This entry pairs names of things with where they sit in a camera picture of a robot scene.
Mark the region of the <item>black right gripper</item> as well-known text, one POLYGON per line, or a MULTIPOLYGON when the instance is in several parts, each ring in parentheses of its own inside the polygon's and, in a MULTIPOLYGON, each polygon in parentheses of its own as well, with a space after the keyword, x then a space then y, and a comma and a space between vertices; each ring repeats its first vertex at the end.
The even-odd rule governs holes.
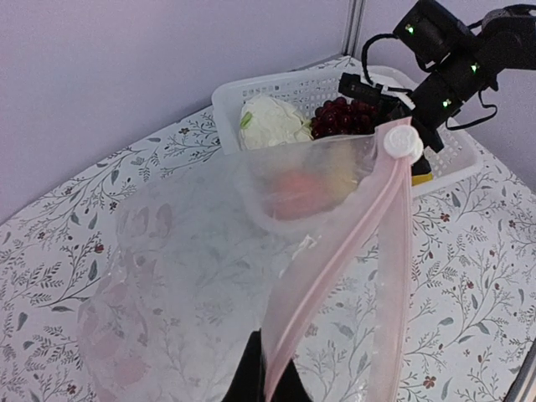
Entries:
MULTIPOLYGON (((441 125, 441 112, 435 106, 418 104, 411 108, 408 101, 402 101, 402 108, 411 116, 412 126, 419 132, 424 148, 438 153, 444 149, 444 143, 437 128, 441 125)), ((412 185, 417 186, 433 179, 430 164, 427 161, 417 162, 411 167, 412 185)))

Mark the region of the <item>clear zip top bag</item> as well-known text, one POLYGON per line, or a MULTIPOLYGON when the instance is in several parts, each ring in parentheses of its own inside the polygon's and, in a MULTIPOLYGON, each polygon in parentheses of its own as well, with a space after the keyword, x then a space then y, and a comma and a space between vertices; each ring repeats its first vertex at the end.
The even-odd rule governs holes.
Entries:
POLYGON ((371 136, 229 154, 137 190, 116 211, 116 251, 79 310, 80 354, 97 399, 224 401, 260 331, 265 401, 274 401, 309 327, 375 243, 376 275, 354 291, 370 297, 373 314, 369 366, 351 401, 395 400, 409 306, 410 165, 422 152, 403 118, 371 136), (357 153, 357 189, 304 219, 272 217, 272 179, 296 169, 326 182, 335 142, 357 153))

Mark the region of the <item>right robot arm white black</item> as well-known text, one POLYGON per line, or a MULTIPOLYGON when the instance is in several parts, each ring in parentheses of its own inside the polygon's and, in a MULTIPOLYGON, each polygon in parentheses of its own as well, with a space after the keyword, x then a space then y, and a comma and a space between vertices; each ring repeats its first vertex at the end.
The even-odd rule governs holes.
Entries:
POLYGON ((437 1, 419 1, 394 28, 394 36, 429 70, 411 92, 413 123, 425 147, 440 152, 440 126, 474 95, 497 90, 503 70, 534 70, 535 7, 515 4, 465 25, 437 1))

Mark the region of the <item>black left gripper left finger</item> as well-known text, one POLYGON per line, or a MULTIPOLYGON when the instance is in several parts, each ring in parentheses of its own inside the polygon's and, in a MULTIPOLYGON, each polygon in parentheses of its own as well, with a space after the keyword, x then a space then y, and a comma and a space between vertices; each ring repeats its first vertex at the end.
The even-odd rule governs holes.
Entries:
POLYGON ((260 331, 253 331, 245 345, 224 402, 265 402, 265 365, 260 331))

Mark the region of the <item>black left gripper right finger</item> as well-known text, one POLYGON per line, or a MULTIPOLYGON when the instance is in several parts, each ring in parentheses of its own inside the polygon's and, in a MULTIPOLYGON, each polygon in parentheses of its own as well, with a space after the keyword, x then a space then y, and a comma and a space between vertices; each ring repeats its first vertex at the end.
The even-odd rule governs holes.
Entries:
POLYGON ((312 402, 291 359, 274 393, 275 402, 312 402))

